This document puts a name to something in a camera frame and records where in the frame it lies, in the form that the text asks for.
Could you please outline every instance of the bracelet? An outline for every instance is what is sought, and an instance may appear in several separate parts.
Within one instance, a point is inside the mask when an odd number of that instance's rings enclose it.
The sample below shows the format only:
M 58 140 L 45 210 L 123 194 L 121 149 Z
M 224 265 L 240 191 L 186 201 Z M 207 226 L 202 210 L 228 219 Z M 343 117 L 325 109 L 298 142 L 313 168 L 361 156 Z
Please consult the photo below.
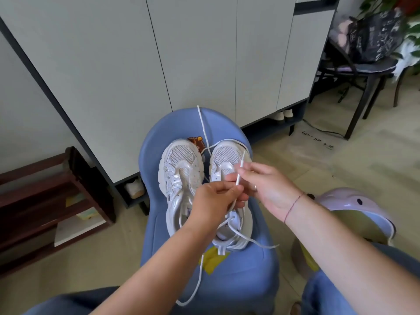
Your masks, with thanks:
M 286 217 L 284 218 L 284 224 L 286 224 L 286 219 L 287 219 L 287 217 L 288 217 L 289 213 L 291 212 L 291 210 L 293 209 L 294 205 L 295 205 L 295 204 L 296 204 L 296 202 L 300 199 L 300 197 L 301 197 L 301 196 L 303 196 L 304 194 L 305 194 L 305 193 L 304 193 L 304 192 L 302 192 L 302 193 L 300 194 L 300 196 L 298 196 L 298 197 L 297 197 L 297 199 L 293 202 L 293 204 L 291 205 L 291 207 L 290 207 L 289 211 L 287 211 L 287 213 L 286 213 Z

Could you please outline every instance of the person's left hand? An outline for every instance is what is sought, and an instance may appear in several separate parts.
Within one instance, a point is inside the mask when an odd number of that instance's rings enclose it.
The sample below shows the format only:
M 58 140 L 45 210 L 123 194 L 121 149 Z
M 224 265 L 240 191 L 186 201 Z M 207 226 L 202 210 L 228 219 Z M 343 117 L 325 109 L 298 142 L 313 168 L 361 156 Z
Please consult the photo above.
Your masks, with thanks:
M 195 193 L 187 222 L 204 232 L 215 234 L 235 199 L 235 208 L 244 207 L 244 201 L 247 201 L 249 196 L 243 192 L 243 185 L 235 185 L 229 181 L 214 181 L 201 185 Z

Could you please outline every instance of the chair cushion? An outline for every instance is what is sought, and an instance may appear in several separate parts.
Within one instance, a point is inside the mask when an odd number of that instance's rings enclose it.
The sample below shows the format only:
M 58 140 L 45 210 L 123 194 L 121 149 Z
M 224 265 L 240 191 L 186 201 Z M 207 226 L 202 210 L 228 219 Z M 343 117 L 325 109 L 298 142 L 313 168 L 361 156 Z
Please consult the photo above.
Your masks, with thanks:
M 393 58 L 384 58 L 375 63 L 354 64 L 354 67 L 359 73 L 364 73 L 364 74 L 381 73 L 387 70 L 394 70 L 397 62 L 398 60 L 393 59 Z M 337 72 L 339 73 L 352 73 L 352 69 L 349 65 L 341 65 L 335 69 L 333 62 L 328 61 L 328 60 L 321 61 L 320 66 L 322 68 L 326 68 L 331 71 L 337 70 Z
M 257 201 L 251 198 L 248 202 L 253 216 L 252 238 L 263 245 L 272 245 L 268 227 L 264 221 Z M 147 223 L 141 265 L 169 238 L 166 229 L 166 199 L 150 200 L 150 216 Z M 197 285 L 199 265 L 179 298 L 186 301 Z M 194 299 L 186 307 L 174 307 L 174 313 L 182 312 L 210 313 L 217 310 L 257 310 L 270 305 L 279 286 L 279 263 L 275 249 L 262 249 L 254 243 L 248 243 L 242 251 L 231 252 L 218 265 L 211 275 L 204 270 L 202 281 Z

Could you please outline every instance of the cabinet door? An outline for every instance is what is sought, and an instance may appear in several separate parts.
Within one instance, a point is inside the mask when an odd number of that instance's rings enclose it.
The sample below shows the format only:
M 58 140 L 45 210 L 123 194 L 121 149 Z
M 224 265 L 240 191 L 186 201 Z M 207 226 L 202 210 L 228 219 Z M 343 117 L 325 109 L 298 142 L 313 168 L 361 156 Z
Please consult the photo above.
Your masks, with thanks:
M 171 112 L 146 0 L 0 0 L 0 15 L 110 179 L 137 173 Z
M 173 110 L 235 120 L 236 0 L 147 0 Z
M 334 12 L 293 16 L 277 110 L 309 97 Z
M 276 111 L 296 0 L 238 0 L 236 123 Z

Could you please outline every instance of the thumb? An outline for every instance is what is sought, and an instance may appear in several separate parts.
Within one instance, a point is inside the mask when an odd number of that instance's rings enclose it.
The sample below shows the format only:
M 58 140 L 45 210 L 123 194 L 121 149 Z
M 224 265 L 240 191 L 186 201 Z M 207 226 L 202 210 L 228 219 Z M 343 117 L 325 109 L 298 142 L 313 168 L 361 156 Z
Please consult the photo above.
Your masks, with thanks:
M 244 192 L 244 186 L 239 184 L 234 186 L 233 188 L 230 188 L 227 192 L 223 194 L 223 196 L 226 198 L 226 201 L 228 203 L 231 203 L 234 200 L 236 200 L 242 192 Z
M 238 174 L 243 178 L 244 180 L 250 182 L 253 185 L 257 185 L 260 180 L 260 174 L 256 173 L 254 171 L 249 171 L 244 168 L 238 168 Z

